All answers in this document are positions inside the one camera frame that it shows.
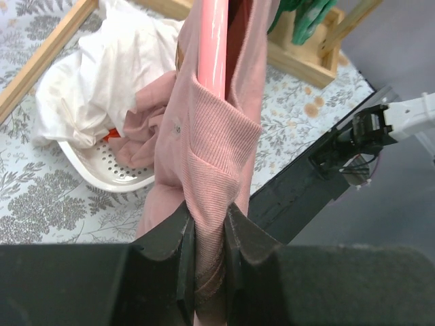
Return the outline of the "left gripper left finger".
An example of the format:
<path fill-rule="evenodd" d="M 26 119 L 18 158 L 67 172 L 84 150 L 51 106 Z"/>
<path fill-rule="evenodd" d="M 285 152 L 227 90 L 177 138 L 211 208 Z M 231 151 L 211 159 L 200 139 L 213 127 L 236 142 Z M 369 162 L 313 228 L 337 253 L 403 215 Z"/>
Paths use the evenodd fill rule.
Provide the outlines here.
<path fill-rule="evenodd" d="M 186 205 L 125 244 L 1 247 L 2 325 L 191 325 L 194 222 Z"/>

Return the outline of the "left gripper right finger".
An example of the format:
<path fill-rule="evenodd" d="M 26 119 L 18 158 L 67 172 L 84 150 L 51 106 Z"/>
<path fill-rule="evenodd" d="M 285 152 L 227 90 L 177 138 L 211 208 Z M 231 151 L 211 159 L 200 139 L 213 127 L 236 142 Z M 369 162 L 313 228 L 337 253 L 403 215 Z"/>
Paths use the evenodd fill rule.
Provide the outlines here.
<path fill-rule="evenodd" d="M 229 325 L 434 324 L 434 264 L 417 251 L 284 245 L 235 205 L 224 229 Z"/>

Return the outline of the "pink t shirt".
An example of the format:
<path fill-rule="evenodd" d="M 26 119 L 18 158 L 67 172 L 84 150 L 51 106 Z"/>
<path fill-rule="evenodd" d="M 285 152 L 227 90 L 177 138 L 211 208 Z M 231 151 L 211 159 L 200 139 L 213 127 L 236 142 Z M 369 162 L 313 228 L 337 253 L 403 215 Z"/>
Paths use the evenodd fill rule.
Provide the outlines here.
<path fill-rule="evenodd" d="M 196 233 L 195 324 L 225 325 L 224 219 L 231 204 L 248 211 L 261 133 L 266 34 L 279 2 L 232 4 L 224 98 L 197 78 L 201 6 L 194 3 L 180 30 L 175 69 L 136 93 L 124 135 L 110 145 L 120 164 L 154 171 L 138 236 L 187 204 Z"/>

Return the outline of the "pink hanger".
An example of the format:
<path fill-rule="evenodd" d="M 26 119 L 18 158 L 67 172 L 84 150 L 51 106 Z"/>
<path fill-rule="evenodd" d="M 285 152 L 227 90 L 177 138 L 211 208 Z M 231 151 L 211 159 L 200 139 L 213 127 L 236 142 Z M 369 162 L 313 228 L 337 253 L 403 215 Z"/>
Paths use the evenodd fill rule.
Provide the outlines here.
<path fill-rule="evenodd" d="M 201 4 L 198 81 L 220 99 L 226 90 L 228 2 L 205 0 Z"/>

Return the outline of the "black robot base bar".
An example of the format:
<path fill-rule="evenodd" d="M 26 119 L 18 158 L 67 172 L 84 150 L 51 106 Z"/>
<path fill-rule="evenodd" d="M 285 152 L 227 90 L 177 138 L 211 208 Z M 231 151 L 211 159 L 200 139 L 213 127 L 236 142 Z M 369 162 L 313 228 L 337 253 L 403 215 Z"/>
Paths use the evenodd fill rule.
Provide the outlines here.
<path fill-rule="evenodd" d="M 316 171 L 310 162 L 313 154 L 338 132 L 333 128 L 289 163 L 258 191 L 251 195 L 248 218 L 273 238 L 287 244 L 330 201 L 338 199 L 349 187 L 347 177 L 358 180 L 368 175 L 368 168 Z"/>

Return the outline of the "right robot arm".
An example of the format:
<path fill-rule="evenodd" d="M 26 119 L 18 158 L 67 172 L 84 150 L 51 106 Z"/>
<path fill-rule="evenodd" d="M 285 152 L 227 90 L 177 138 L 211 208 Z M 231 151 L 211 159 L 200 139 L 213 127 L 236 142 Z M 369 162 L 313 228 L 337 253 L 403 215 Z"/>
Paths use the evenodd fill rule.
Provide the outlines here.
<path fill-rule="evenodd" d="M 360 153 L 377 155 L 384 146 L 434 128 L 434 94 L 376 105 L 353 117 L 351 140 Z"/>

